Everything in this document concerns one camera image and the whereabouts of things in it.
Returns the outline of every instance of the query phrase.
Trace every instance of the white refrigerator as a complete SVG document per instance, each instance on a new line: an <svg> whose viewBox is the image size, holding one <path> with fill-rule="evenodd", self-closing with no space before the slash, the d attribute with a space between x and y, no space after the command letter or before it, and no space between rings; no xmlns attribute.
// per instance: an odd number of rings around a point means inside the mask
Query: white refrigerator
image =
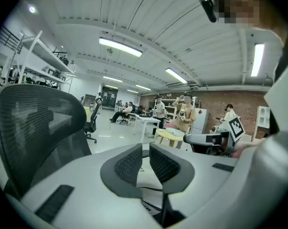
<svg viewBox="0 0 288 229"><path fill-rule="evenodd" d="M196 120L192 124L192 134L202 134L206 128L208 111L207 109L195 109Z"/></svg>

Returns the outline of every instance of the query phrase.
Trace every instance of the white t-shirt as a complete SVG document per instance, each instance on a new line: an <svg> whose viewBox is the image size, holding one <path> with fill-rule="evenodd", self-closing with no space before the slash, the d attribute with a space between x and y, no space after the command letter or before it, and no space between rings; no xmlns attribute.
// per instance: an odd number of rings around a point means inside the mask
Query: white t-shirt
<svg viewBox="0 0 288 229"><path fill-rule="evenodd" d="M126 115L128 115L132 110L133 110L133 107L132 107L132 106L129 106L128 108L125 108L125 109L123 110L123 113L125 113Z"/></svg>
<svg viewBox="0 0 288 229"><path fill-rule="evenodd" d="M233 109L225 113L224 120L228 120L231 117L235 117L236 114Z"/></svg>
<svg viewBox="0 0 288 229"><path fill-rule="evenodd" d="M165 104L161 101L159 104L156 105L156 117L157 118L164 118L165 114L161 114L159 112L161 112L162 110L165 110Z"/></svg>

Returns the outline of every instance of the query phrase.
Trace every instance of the white ceiling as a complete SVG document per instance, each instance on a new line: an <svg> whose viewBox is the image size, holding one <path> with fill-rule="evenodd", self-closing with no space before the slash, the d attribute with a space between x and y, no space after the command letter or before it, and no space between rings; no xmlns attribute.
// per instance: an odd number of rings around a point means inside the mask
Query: white ceiling
<svg viewBox="0 0 288 229"><path fill-rule="evenodd" d="M177 80L165 72L168 67L199 86L270 85L266 73L272 77L281 55L281 43L274 34L210 23L199 0L25 1L37 8L32 19L43 17L78 67L121 79L121 86L141 93L145 90L135 84L169 91L166 84ZM108 47L98 43L100 36L143 54L138 58L117 49L110 54ZM258 42L265 43L266 49L259 75L252 78Z"/></svg>

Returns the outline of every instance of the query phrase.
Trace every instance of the ceiling beam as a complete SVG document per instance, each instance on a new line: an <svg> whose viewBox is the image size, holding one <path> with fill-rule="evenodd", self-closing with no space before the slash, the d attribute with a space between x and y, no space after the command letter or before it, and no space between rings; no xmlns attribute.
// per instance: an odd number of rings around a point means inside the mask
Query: ceiling beam
<svg viewBox="0 0 288 229"><path fill-rule="evenodd" d="M220 85L220 86L205 86L199 87L197 90L190 90L189 92L196 92L196 91L253 91L253 92L268 92L271 87L269 86L255 86L255 85ZM168 93L183 93L185 91L175 91L175 90L168 90L168 91L151 91L146 95L155 95L159 94L168 94Z"/></svg>
<svg viewBox="0 0 288 229"><path fill-rule="evenodd" d="M110 65L109 64L110 62L108 60L100 59L100 58L94 57L94 56L83 55L83 54L77 55L76 58L77 59L89 60L89 61L97 62L97 63L100 63L100 64L105 64L107 66L111 66L111 67L114 67L114 68L119 68L121 70L128 71L128 72L134 73L136 75L139 75L141 77L147 78L147 79L149 79L149 80L151 80L153 82L156 82L158 84L165 85L165 83L163 81L158 80L158 79L150 76L149 74L146 74L146 73L143 73L141 71L129 68L127 65L122 65L122 64L115 63L115 62L112 62L112 61L111 61L111 65Z"/></svg>
<svg viewBox="0 0 288 229"><path fill-rule="evenodd" d="M247 66L248 66L248 46L247 46L247 37L245 33L245 29L239 29L237 31L240 44L241 44L241 54L243 60L243 78L242 78L242 85L245 84L245 77L247 75Z"/></svg>
<svg viewBox="0 0 288 229"><path fill-rule="evenodd" d="M83 19L59 19L57 26L65 25L78 25L78 26L89 26L102 31L107 31L109 33L113 32L113 25L109 23L92 21L92 20L83 20ZM195 81L198 85L202 85L200 80L194 76L194 72L190 71L189 68L165 49L155 44L154 42L146 39L143 36L136 34L135 32L129 31L127 29L116 26L115 35L122 38L126 38L131 42L136 44L141 44L142 47L148 48L151 52L154 52L158 57L167 61L168 66L173 70L185 72L187 75L184 76L188 80Z"/></svg>

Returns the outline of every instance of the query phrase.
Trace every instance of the gray floor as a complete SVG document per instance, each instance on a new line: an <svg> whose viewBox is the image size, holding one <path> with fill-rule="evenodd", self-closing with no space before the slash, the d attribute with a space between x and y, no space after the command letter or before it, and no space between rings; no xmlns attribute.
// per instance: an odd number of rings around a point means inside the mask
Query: gray floor
<svg viewBox="0 0 288 229"><path fill-rule="evenodd" d="M101 153L112 148L140 142L143 125L139 123L137 128L134 129L134 121L130 121L128 125L110 123L109 118L111 118L113 114L114 111L111 110L100 110L96 120L96 131L92 133L92 137L97 139L97 143L95 144L93 140L87 139L92 154ZM153 142L153 138L148 138L148 136L152 134L153 127L154 126L151 124L149 124L147 127L143 149L149 149L149 143ZM169 140L164 139L162 144L169 145ZM181 150L186 150L186 147L188 147L188 151L191 150L190 146L187 146L186 143L182 144ZM143 168L146 171L151 169L148 159L145 159L145 162L143 161ZM2 189L4 188L7 180L8 177L0 157L0 187Z"/></svg>
<svg viewBox="0 0 288 229"><path fill-rule="evenodd" d="M100 110L100 114L96 120L96 131L92 133L92 137L97 139L95 144L92 140L87 140L92 154L100 153L115 147L120 147L129 144L136 144L140 142L143 125L139 123L136 130L134 130L134 122L130 121L128 125L119 123L110 123L109 119L112 118L114 111ZM149 148L149 143L153 142L153 138L148 136L152 134L153 125L148 124L145 139L144 149ZM160 137L156 139L156 143L160 142ZM163 140L162 144L169 145L169 140ZM186 150L186 143L182 144L181 149Z"/></svg>

